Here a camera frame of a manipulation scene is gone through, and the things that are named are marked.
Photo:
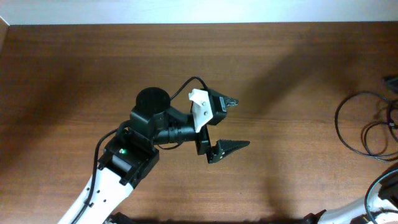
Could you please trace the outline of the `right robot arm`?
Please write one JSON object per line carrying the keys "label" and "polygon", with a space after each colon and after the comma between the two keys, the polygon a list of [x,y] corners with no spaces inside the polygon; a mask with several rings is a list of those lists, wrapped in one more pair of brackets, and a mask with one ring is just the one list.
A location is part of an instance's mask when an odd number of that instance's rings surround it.
{"label": "right robot arm", "polygon": [[397,165],[383,172],[369,186],[364,197],[341,208],[310,213],[301,223],[397,223]]}

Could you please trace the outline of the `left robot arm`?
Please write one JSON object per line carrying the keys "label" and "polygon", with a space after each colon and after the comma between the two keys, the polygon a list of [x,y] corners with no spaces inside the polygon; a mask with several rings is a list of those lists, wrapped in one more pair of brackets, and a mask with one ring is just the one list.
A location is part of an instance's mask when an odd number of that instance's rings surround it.
{"label": "left robot arm", "polygon": [[93,173],[60,223],[106,223],[111,212],[137,187],[159,161],[159,147],[195,142],[197,154],[208,163],[224,159],[249,141],[220,139],[211,145],[208,126],[216,126],[238,100],[211,89],[194,89],[188,95],[188,114],[171,105],[169,94],[157,87],[142,90],[130,118],[109,133],[102,155],[95,154]]}

